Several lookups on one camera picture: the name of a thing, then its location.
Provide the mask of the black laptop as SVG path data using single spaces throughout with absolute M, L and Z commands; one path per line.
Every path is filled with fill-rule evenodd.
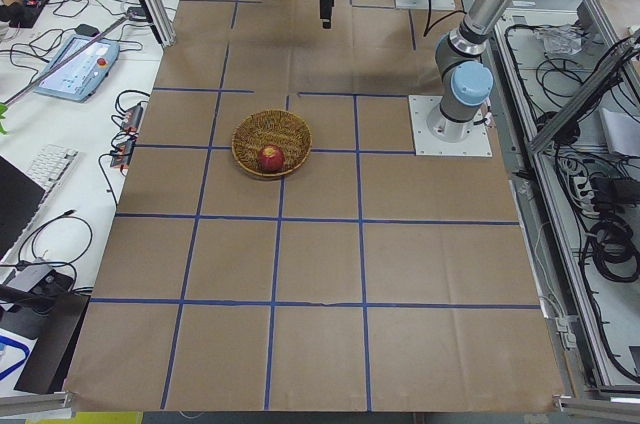
M 1 257 L 16 244 L 38 212 L 45 190 L 1 158 Z

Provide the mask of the white keyboard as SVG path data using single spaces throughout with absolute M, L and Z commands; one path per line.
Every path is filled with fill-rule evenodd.
M 32 181 L 44 189 L 44 195 L 39 202 L 43 206 L 54 190 L 65 179 L 66 173 L 72 168 L 79 151 L 74 148 L 48 144 L 42 147 L 22 172 Z

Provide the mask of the grey adapter box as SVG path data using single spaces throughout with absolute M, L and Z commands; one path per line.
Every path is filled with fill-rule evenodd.
M 28 266 L 24 270 L 14 273 L 4 282 L 4 285 L 19 291 L 30 292 L 38 285 L 50 284 L 57 284 L 68 289 L 70 283 L 70 276 L 59 273 L 48 264 L 41 264 Z

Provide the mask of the dark red basket apple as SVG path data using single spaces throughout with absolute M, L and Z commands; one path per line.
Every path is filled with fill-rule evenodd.
M 279 146 L 268 144 L 258 151 L 257 161 L 258 167 L 263 173 L 279 173 L 285 164 L 284 152 Z

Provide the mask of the round wicker basket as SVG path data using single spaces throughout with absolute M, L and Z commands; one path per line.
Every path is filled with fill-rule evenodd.
M 268 146 L 278 148 L 283 156 L 282 166 L 272 172 L 260 164 L 260 155 Z M 254 178 L 267 180 L 297 171 L 306 162 L 311 146 L 312 134 L 307 122 L 282 109 L 249 115 L 236 127 L 231 139 L 236 164 Z

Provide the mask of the blue teach pendant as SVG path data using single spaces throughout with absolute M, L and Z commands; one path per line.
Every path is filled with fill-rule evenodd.
M 109 74 L 120 54 L 120 44 L 101 39 L 93 42 L 81 54 L 42 80 L 34 92 L 83 102 L 95 93 Z

